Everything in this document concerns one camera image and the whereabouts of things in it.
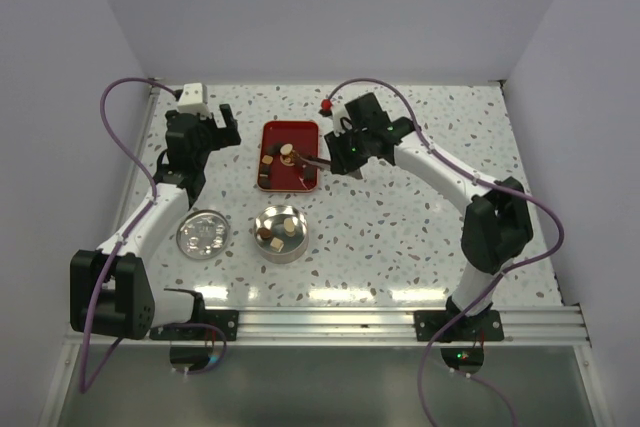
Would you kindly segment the metal tongs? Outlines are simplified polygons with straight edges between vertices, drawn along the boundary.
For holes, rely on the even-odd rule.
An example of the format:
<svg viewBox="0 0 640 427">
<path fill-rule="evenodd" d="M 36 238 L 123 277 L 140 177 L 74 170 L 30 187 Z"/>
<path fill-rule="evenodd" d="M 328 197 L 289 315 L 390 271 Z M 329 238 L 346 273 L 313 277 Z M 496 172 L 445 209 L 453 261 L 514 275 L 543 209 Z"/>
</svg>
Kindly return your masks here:
<svg viewBox="0 0 640 427">
<path fill-rule="evenodd" d="M 313 156 L 310 154 L 302 154 L 298 151 L 294 151 L 291 154 L 291 157 L 293 158 L 293 160 L 297 163 L 299 160 L 306 160 L 310 166 L 313 166 L 317 169 L 321 169 L 321 170 L 330 170 L 331 169 L 331 161 L 330 160 L 326 160 L 326 159 L 322 159 L 319 158 L 317 156 Z"/>
</svg>

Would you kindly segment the white cube chocolate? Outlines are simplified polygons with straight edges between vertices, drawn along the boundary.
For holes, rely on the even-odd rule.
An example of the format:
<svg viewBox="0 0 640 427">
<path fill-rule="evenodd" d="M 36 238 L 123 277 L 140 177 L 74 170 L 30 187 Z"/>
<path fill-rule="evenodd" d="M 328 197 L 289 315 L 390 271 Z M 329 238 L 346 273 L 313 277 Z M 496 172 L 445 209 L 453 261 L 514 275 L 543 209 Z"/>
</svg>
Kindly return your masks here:
<svg viewBox="0 0 640 427">
<path fill-rule="evenodd" d="M 284 243 L 280 239 L 273 239 L 270 243 L 270 247 L 275 252 L 280 252 L 284 246 Z"/>
</svg>

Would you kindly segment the brown cup chocolate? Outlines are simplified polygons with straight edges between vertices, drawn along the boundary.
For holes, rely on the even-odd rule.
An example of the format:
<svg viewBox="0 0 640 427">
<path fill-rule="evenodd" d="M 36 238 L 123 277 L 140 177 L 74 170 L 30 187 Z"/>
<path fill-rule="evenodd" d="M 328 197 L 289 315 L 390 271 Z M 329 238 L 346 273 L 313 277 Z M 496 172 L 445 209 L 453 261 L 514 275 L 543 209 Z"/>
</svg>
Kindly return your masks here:
<svg viewBox="0 0 640 427">
<path fill-rule="evenodd" d="M 273 236 L 272 232 L 266 228 L 260 228 L 257 231 L 257 235 L 260 237 L 261 240 L 269 240 Z"/>
</svg>

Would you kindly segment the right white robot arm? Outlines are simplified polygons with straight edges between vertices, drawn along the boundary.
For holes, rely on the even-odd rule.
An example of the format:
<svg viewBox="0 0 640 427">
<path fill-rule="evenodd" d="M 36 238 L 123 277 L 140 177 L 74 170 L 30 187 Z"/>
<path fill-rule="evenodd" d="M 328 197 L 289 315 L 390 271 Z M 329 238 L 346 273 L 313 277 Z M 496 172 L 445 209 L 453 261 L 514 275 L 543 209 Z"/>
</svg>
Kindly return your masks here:
<svg viewBox="0 0 640 427">
<path fill-rule="evenodd" d="M 491 283 L 533 238 L 522 184 L 512 177 L 483 178 L 425 143 L 409 118 L 391 119 L 372 93 L 340 108 L 325 99 L 320 113 L 333 123 L 325 135 L 333 174 L 356 176 L 369 159 L 381 159 L 426 182 L 462 214 L 461 249 L 467 264 L 447 300 L 445 326 L 454 338 L 470 338 L 492 303 Z"/>
</svg>

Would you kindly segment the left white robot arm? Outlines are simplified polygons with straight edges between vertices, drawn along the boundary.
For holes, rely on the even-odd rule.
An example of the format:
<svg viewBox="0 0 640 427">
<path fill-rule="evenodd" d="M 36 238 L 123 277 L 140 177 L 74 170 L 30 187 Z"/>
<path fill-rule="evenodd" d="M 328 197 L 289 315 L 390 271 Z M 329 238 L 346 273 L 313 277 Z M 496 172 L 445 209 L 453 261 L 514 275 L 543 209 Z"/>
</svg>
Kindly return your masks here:
<svg viewBox="0 0 640 427">
<path fill-rule="evenodd" d="M 151 285 L 147 269 L 201 194 L 209 155 L 241 142 L 231 107 L 222 104 L 219 111 L 222 125 L 211 114 L 166 113 L 166 147 L 157 157 L 144 200 L 108 240 L 71 259 L 74 331 L 139 340 L 154 328 L 172 324 L 182 337 L 193 340 L 207 330 L 202 296 L 186 289 L 159 290 Z"/>
</svg>

